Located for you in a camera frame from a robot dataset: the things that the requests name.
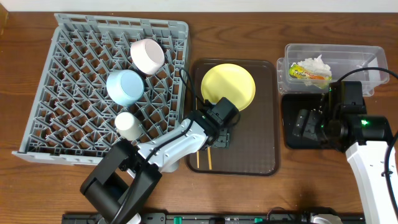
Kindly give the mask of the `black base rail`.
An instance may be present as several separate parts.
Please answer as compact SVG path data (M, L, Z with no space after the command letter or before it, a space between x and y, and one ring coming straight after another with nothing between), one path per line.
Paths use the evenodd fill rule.
M314 214L283 214L282 212L268 215L168 215L164 213L147 213L141 215L142 224L253 224L253 223L309 223L315 219ZM99 224L105 223L99 214L64 214L62 224Z

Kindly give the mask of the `light blue bowl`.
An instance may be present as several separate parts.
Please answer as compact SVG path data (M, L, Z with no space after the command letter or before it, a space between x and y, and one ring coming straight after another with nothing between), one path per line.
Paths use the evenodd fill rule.
M106 81L109 97L118 105L131 106L144 94L141 76L132 70L110 72Z

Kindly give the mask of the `green snack wrapper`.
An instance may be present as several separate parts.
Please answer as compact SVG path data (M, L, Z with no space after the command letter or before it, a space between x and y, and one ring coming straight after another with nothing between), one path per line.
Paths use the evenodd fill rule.
M331 80L331 76L329 75L319 75L314 72L311 72L300 65L294 63L289 68L289 75L292 78L296 78L299 80L303 80L306 86L316 86L320 89L325 88L329 81Z

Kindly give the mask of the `wooden chopstick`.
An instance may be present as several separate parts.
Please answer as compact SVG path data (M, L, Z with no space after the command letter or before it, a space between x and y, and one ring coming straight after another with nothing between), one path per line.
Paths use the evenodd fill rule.
M209 170L212 170L212 159L211 159L211 147L207 148L207 154L208 154L208 168Z
M195 109L197 109L197 108L198 108L198 100L196 100L196 103L195 103ZM197 159L197 169L199 169L200 168L200 152L199 151L196 152L196 159Z

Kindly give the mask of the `white tissue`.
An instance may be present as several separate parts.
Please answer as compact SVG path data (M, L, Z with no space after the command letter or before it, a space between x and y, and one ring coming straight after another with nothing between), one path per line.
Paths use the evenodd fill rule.
M316 75L324 77L332 76L331 68L323 62L322 55L316 58L306 58L305 60L299 61L297 64Z

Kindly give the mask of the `brown serving tray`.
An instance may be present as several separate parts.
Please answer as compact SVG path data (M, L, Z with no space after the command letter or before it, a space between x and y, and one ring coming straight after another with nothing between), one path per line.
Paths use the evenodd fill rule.
M212 170L208 168L207 151L200 151L200 168L196 153L186 157L190 170L197 173L270 176L280 164L279 102L276 69L268 61L203 58L194 63L195 85L205 73L222 63L245 68L254 78L256 94L252 103L241 112L239 123L231 130L229 148L211 148Z

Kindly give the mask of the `yellow plate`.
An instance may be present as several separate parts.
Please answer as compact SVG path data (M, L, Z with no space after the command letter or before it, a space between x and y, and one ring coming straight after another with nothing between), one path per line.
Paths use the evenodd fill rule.
M238 110L246 109L256 94L252 75L242 66L222 63L208 70L201 81L201 95L210 103L217 103L223 97L232 102Z

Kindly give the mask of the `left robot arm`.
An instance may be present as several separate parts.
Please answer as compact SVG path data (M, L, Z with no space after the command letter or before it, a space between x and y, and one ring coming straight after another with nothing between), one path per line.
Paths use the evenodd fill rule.
M128 223L143 208L164 172L188 154L211 146L239 110L223 97L192 111L181 124L149 142L118 141L80 187L107 223Z

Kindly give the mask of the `clear plastic bin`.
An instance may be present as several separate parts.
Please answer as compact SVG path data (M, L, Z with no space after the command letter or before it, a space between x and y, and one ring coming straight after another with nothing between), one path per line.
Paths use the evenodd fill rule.
M289 75L289 68L308 58L319 58L331 70L331 80L299 80ZM285 57L277 61L277 88L286 93L326 93L330 82L335 82L346 73L366 67L387 69L384 49L367 45L336 44L289 44Z

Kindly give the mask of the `black waste tray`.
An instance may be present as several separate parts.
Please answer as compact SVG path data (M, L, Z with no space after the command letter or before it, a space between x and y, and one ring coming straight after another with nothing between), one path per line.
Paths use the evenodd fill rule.
M282 97L285 145L289 149L332 149L326 135L329 121L339 117L342 102L329 94L300 93Z

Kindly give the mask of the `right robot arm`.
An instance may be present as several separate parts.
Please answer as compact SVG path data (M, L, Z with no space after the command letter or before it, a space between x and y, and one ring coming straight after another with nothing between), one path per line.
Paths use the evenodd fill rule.
M346 156L358 186L367 223L397 223L397 168L386 117L367 113L359 81L331 83L324 94L293 94L290 134L296 148L335 149Z

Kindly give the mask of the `white cup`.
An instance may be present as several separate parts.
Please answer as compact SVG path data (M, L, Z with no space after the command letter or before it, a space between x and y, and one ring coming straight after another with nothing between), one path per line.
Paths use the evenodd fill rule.
M129 112L119 113L114 124L121 137L129 141L135 141L143 134L140 128L141 122Z

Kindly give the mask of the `grey dishwasher rack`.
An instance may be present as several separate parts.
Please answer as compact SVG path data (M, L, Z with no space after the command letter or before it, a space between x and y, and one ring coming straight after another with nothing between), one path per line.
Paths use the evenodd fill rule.
M139 142L151 141L183 119L185 86L178 73L189 67L190 34L183 21L57 13L58 27L32 105L21 146L25 161L97 165L120 140L114 120L130 112L140 120ZM116 104L106 79L115 70L137 71L131 44L152 39L165 63L142 74L144 94L133 105Z

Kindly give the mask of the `pink bowl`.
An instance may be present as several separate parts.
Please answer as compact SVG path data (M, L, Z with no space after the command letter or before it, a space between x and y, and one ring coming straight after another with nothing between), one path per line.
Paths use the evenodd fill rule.
M135 66L148 75L154 75L165 63L164 51L153 39L133 42L130 54Z

